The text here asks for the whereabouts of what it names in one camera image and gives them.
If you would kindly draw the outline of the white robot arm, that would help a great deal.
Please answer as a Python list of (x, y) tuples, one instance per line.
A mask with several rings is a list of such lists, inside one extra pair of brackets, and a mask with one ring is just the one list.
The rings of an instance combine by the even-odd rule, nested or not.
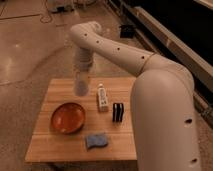
[(194, 111), (194, 80), (183, 65), (102, 36), (96, 21), (76, 24), (76, 67), (97, 53), (135, 76), (130, 109), (139, 171), (202, 171)]

